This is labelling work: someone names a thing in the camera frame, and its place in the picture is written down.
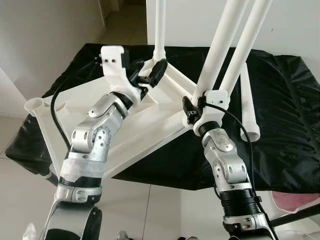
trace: white plastic structure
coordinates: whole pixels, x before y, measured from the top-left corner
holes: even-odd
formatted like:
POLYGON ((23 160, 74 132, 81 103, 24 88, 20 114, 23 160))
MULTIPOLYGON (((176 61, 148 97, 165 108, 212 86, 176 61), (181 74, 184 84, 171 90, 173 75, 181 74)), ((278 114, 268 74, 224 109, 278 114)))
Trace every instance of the white plastic structure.
MULTIPOLYGON (((250 141, 256 142, 260 139, 260 128, 256 121, 254 101, 252 99, 250 79, 247 64, 244 63, 240 74, 241 85, 241 110, 242 125, 247 131, 250 141)), ((240 137, 243 141, 247 141, 244 131, 240 129, 240 137)))
MULTIPOLYGON (((129 116, 112 139, 104 178, 112 178, 190 129, 182 121, 185 119, 182 98, 187 96, 194 105, 197 105, 197 97, 212 90, 247 3, 248 0, 227 0, 197 85, 168 63, 159 84, 148 92, 140 104, 130 109, 129 116)), ((217 92, 206 93, 211 98, 212 94, 223 98, 221 107, 225 109, 228 108, 234 81, 240 74, 270 3, 271 0, 256 0, 227 70, 228 75, 225 76, 221 84, 224 87, 221 87, 217 92)), ((156 62, 166 57, 164 49, 165 16, 166 1, 156 0, 153 58, 144 63, 139 73, 140 76, 148 76, 156 62)), ((86 118, 87 112, 99 98, 105 93, 109 93, 110 90, 106 78, 101 77, 59 94, 55 102, 56 115, 69 142, 73 129, 86 118)), ((25 108, 37 118, 55 171, 59 176, 67 148, 50 113, 51 99, 52 96, 44 99, 31 99, 26 103, 25 108)), ((213 99, 212 104, 218 105, 216 100, 213 99)), ((209 110, 208 107, 204 112, 202 122, 217 121, 221 123, 223 113, 209 110)), ((252 122, 252 120, 256 120, 255 116, 249 114, 247 121, 252 122)))

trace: white cylindrical holder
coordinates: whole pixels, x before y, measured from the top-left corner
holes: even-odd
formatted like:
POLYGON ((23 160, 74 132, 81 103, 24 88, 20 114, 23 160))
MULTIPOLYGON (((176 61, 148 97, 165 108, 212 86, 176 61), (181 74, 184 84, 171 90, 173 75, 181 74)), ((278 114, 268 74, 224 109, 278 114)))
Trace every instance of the white cylindrical holder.
POLYGON ((45 101, 40 97, 35 97, 28 100, 24 104, 24 109, 32 116, 36 117, 36 111, 40 108, 47 107, 45 101))
POLYGON ((155 2, 155 39, 153 59, 156 62, 166 58, 166 1, 167 0, 156 0, 155 2))
POLYGON ((239 42, 231 58, 230 64, 223 77, 220 90, 226 90, 230 97, 244 62, 257 38, 262 23, 265 20, 272 0, 256 0, 244 26, 239 42))
MULTIPOLYGON (((255 142, 260 139, 260 128, 257 125, 254 102, 252 99, 250 79, 247 64, 244 63, 240 75, 241 84, 241 109, 242 109, 242 125, 247 131, 250 141, 255 142)), ((247 142, 247 138, 240 130, 240 137, 247 142)))
POLYGON ((192 95, 193 105, 198 104, 198 97, 201 97, 205 91, 212 90, 247 4, 248 0, 228 0, 226 2, 192 95))

